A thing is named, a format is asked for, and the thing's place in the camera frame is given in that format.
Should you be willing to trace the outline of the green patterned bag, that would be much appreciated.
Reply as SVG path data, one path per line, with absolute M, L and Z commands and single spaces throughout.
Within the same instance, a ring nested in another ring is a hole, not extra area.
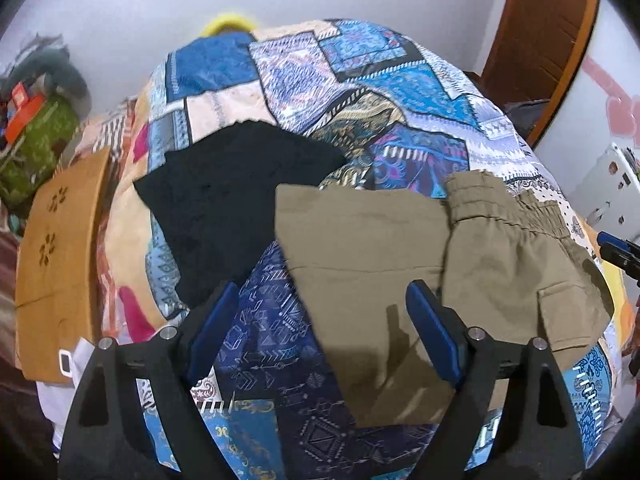
M 1 200 L 12 211 L 28 209 L 53 174 L 79 119 L 62 96 L 50 96 L 13 144 L 1 154 Z

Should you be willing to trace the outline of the wooden carved board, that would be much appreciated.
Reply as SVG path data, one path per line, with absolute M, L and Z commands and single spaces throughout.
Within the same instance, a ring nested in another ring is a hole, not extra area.
M 69 384 L 78 342 L 100 336 L 96 232 L 110 154 L 75 162 L 32 203 L 15 287 L 16 353 L 28 380 Z

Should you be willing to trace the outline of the orange yellow blanket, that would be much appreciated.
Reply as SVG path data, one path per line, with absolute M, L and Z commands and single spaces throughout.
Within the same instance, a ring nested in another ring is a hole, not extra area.
M 582 218 L 578 218 L 578 221 L 596 253 L 594 257 L 596 263 L 602 266 L 606 284 L 608 284 L 608 289 L 613 298 L 614 314 L 612 321 L 616 331 L 617 347 L 623 356 L 628 356 L 628 354 L 631 354 L 630 345 L 632 336 L 634 336 L 634 326 L 636 325 L 636 307 L 628 298 L 623 271 L 601 258 L 600 250 L 597 248 L 596 231 L 591 226 L 588 226 Z

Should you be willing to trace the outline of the grey neck pillow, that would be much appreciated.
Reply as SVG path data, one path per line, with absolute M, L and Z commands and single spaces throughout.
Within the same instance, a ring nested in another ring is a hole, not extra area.
M 64 96 L 79 117 L 89 114 L 92 103 L 87 83 L 64 49 L 44 48 L 29 53 L 8 76 L 1 78 L 1 99 L 7 101 L 17 84 L 30 87 L 38 80 L 46 96 Z

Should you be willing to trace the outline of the black folded garment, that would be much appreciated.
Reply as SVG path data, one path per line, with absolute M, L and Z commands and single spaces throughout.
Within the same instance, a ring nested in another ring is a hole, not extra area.
M 274 240 L 277 186 L 318 186 L 345 162 L 332 144 L 250 120 L 167 153 L 134 188 L 177 263 L 179 299 L 194 308 L 223 281 L 243 284 Z

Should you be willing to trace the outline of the khaki olive pants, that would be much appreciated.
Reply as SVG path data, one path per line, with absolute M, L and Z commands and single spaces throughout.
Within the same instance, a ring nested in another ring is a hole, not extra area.
M 562 370 L 614 304 L 565 205 L 463 171 L 438 200 L 410 190 L 281 184 L 274 232 L 342 397 L 362 428 L 442 418 L 452 396 L 406 308 L 415 280 L 497 340 L 544 338 Z

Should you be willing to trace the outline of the white cloth pile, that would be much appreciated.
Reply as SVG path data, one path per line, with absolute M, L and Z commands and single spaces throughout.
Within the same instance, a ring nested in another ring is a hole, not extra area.
M 80 338 L 72 352 L 64 351 L 63 356 L 70 366 L 68 385 L 51 384 L 50 382 L 36 382 L 38 401 L 44 417 L 52 424 L 52 451 L 56 458 L 60 451 L 64 436 L 65 424 L 72 407 L 75 391 L 94 350 L 94 344 Z

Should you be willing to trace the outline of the yellow pillow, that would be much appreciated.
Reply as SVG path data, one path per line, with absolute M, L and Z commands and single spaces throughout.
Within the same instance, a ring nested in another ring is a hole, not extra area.
M 227 32 L 252 32 L 256 23 L 246 16 L 227 12 L 216 15 L 200 32 L 201 38 L 218 36 Z

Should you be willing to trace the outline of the wooden door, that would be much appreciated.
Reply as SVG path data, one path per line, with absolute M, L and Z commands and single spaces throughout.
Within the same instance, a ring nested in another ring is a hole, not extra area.
M 506 0 L 480 88 L 500 107 L 544 102 L 523 138 L 534 146 L 550 125 L 586 52 L 600 0 Z

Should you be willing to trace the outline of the orange box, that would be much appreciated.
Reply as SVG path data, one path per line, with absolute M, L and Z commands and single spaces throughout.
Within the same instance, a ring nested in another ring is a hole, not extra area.
M 14 105 L 14 114 L 8 121 L 4 136 L 6 142 L 14 144 L 26 126 L 46 102 L 46 97 L 42 93 L 30 94 L 24 84 L 19 82 L 11 91 L 11 102 Z

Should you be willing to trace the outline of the white appliance with stickers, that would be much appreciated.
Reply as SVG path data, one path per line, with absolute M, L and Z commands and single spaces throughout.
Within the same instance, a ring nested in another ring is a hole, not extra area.
M 568 201 L 591 229 L 639 244 L 639 178 L 627 150 L 611 143 Z

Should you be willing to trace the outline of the blue patchwork bed quilt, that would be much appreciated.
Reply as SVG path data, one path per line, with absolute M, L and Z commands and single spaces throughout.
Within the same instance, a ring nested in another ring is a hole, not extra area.
M 145 341 L 224 278 L 240 306 L 192 396 L 240 479 L 405 477 L 434 425 L 359 429 L 273 239 L 280 183 L 411 188 L 483 169 L 582 222 L 509 118 L 461 70 L 355 20 L 200 38 L 103 129 L 112 190 L 96 265 L 102 330 Z

